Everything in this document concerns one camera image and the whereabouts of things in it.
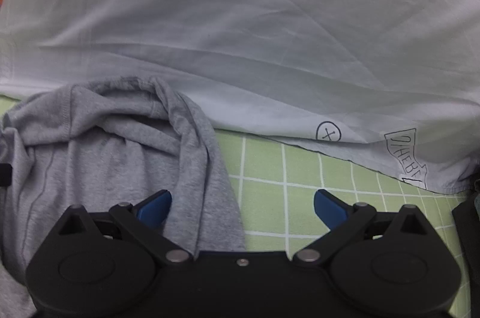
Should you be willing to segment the grey zip hoodie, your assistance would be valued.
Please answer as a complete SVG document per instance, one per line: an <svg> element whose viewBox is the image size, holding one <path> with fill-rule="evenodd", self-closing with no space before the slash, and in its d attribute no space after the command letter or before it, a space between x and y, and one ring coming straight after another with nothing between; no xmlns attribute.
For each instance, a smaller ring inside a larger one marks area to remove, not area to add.
<svg viewBox="0 0 480 318"><path fill-rule="evenodd" d="M29 317L25 269L64 210L172 194L161 233L192 254L242 251L238 202L200 107L158 77L38 93L1 117L1 315Z"/></svg>

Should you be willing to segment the green grid mat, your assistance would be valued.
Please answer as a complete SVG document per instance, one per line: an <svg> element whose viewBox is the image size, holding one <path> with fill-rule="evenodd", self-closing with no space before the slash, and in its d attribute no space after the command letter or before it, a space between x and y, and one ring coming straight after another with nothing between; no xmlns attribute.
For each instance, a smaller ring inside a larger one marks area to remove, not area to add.
<svg viewBox="0 0 480 318"><path fill-rule="evenodd" d="M250 135L226 131L216 135L249 250L284 250L292 255L327 233L313 210L316 190L325 188L345 202L366 201L380 210L417 205L465 271L451 213L465 194L432 194L347 161Z"/></svg>

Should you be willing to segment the folded black garment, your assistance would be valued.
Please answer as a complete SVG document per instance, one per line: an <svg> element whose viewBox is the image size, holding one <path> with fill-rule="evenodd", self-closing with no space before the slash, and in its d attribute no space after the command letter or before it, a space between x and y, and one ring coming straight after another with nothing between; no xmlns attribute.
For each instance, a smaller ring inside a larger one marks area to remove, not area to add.
<svg viewBox="0 0 480 318"><path fill-rule="evenodd" d="M479 213L476 201L477 195L469 197L452 211L452 215L465 254L469 278L475 286L479 286Z"/></svg>

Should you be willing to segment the folded blue jeans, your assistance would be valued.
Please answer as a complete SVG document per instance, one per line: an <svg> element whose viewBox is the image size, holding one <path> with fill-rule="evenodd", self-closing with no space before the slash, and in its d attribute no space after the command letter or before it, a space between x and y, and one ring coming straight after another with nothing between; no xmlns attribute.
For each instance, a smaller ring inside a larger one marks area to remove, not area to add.
<svg viewBox="0 0 480 318"><path fill-rule="evenodd" d="M473 200L473 205L479 216L478 218L480 218L480 179L475 180L473 185L476 193L476 196Z"/></svg>

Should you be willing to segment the grey carrot print sheet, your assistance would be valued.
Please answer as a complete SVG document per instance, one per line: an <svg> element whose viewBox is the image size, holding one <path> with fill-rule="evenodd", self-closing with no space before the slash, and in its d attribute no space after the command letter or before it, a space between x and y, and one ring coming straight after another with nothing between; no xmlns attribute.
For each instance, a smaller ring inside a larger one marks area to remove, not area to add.
<svg viewBox="0 0 480 318"><path fill-rule="evenodd" d="M479 0L3 1L5 95L120 76L434 192L479 171Z"/></svg>

